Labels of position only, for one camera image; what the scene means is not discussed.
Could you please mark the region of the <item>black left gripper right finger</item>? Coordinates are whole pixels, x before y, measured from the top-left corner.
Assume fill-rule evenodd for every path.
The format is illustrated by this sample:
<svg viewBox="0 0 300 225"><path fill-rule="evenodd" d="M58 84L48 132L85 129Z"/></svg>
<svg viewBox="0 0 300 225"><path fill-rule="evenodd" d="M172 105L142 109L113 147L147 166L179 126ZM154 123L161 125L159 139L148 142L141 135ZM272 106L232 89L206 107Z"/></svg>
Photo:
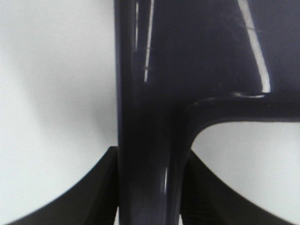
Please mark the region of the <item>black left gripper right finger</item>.
<svg viewBox="0 0 300 225"><path fill-rule="evenodd" d="M185 167L180 215L185 225L288 225L219 179L191 151Z"/></svg>

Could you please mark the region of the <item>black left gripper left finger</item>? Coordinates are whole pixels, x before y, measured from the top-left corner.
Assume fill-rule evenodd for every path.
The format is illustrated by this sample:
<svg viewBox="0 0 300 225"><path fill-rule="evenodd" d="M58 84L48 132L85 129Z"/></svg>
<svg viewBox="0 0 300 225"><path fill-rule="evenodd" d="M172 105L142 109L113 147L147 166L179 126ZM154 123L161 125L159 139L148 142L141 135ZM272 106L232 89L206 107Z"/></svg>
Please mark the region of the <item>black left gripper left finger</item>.
<svg viewBox="0 0 300 225"><path fill-rule="evenodd" d="M117 147L67 192L14 225L112 225L119 205Z"/></svg>

